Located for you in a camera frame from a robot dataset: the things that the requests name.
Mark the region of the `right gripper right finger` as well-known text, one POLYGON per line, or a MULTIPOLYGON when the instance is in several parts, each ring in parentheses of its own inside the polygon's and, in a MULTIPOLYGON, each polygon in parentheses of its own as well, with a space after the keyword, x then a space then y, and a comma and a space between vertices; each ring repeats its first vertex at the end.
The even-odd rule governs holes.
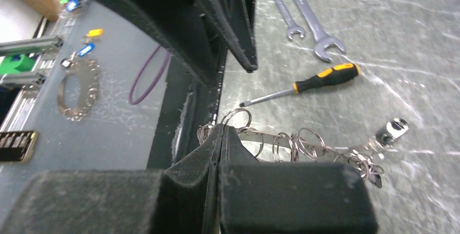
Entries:
POLYGON ((365 182, 344 163, 259 162, 222 133, 222 233, 377 233, 365 182))

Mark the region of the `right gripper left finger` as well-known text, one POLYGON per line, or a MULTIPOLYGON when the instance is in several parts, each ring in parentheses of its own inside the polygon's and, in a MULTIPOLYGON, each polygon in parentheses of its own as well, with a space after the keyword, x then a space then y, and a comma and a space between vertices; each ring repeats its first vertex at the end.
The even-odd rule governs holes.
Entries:
POLYGON ((217 163, 225 127, 168 169, 35 175, 1 233, 219 233, 217 163))

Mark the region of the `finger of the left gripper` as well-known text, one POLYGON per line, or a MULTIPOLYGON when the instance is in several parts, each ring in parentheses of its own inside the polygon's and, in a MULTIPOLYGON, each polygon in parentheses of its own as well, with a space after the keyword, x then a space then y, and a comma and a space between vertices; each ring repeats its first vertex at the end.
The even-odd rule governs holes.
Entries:
POLYGON ((252 73, 258 69, 254 35, 256 0, 209 0, 212 22, 240 66, 252 73))
POLYGON ((215 35, 201 10, 183 0, 93 0, 153 38, 203 85, 218 85, 215 35))

